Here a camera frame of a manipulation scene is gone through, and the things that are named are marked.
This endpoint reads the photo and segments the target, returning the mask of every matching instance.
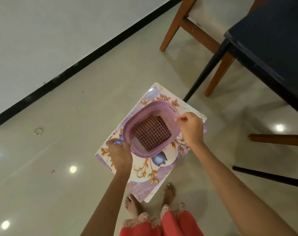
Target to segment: glossy floor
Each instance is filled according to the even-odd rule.
[[[212,54],[180,29],[159,46],[174,7],[0,126],[0,235],[77,236],[112,173],[94,154],[155,82],[183,98]],[[298,147],[249,142],[249,133],[298,134],[298,113],[235,62],[213,95],[189,104],[205,114],[205,141],[228,167],[298,178]],[[43,134],[34,135],[37,127]],[[298,188],[236,173],[298,232]],[[207,235],[237,235],[229,214],[192,152],[166,182],[177,188]],[[145,207],[157,215],[160,189]],[[115,235],[129,213],[122,205]]]

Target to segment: plaid fabric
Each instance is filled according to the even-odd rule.
[[[160,116],[150,116],[133,128],[133,133],[143,147],[150,151],[171,137],[171,132]]]

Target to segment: lace hem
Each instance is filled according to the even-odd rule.
[[[159,220],[157,218],[153,218],[151,220],[150,214],[147,212],[141,213],[138,218],[127,219],[123,222],[123,228],[134,228],[136,225],[149,222],[151,223],[151,228],[155,228],[159,225]]]
[[[160,214],[160,219],[162,220],[164,214],[166,212],[168,212],[170,210],[170,207],[168,205],[164,205],[162,210],[161,210],[161,214]],[[171,211],[174,215],[175,218],[178,218],[180,216],[180,214],[184,211],[187,210],[186,209],[186,204],[185,203],[180,203],[179,207],[176,211]]]

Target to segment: person's left hand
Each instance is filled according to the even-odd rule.
[[[125,147],[123,148],[123,144],[115,143],[115,141],[117,141],[117,138],[108,140],[106,144],[116,172],[130,174],[133,165],[130,144],[125,143]]]

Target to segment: wall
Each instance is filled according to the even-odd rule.
[[[0,0],[0,113],[168,0]]]

